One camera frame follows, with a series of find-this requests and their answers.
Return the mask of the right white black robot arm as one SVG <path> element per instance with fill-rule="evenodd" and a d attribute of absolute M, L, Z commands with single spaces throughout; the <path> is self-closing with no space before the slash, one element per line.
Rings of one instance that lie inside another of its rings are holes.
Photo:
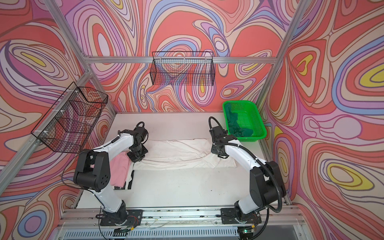
<path fill-rule="evenodd" d="M 221 217 L 243 224 L 264 209 L 280 213 L 287 191 L 279 165 L 254 155 L 235 136 L 229 135 L 216 118 L 209 117 L 208 122 L 213 142 L 211 153 L 221 159 L 233 158 L 249 173 L 249 194 L 234 203 L 231 215 L 221 214 Z"/>

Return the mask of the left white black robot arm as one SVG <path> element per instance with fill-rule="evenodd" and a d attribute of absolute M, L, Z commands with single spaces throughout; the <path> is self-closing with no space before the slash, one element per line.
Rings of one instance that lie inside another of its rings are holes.
<path fill-rule="evenodd" d="M 111 185 L 111 161 L 128 151 L 129 160 L 140 162 L 148 153 L 144 146 L 147 139 L 145 123 L 139 122 L 133 130 L 119 131 L 108 143 L 79 154 L 73 182 L 90 191 L 101 203 L 101 213 L 97 218 L 103 226 L 127 226 L 129 219 L 125 202 Z"/>

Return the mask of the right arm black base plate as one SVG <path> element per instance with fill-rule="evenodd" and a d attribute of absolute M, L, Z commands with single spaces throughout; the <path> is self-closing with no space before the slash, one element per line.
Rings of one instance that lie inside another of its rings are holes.
<path fill-rule="evenodd" d="M 234 224 L 253 224 L 258 225 L 262 222 L 260 214 L 255 211 L 244 214 L 238 208 L 221 208 L 220 214 L 216 215 L 225 225 Z"/>

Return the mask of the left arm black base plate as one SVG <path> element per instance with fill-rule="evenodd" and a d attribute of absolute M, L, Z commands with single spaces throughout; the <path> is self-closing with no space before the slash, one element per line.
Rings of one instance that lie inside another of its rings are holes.
<path fill-rule="evenodd" d="M 119 213 L 109 213 L 102 211 L 100 219 L 100 225 L 103 227 L 112 227 L 112 226 L 128 226 L 135 227 L 139 226 L 143 217 L 143 210 L 133 210 L 127 209 L 126 214 L 122 217 L 119 216 Z"/>

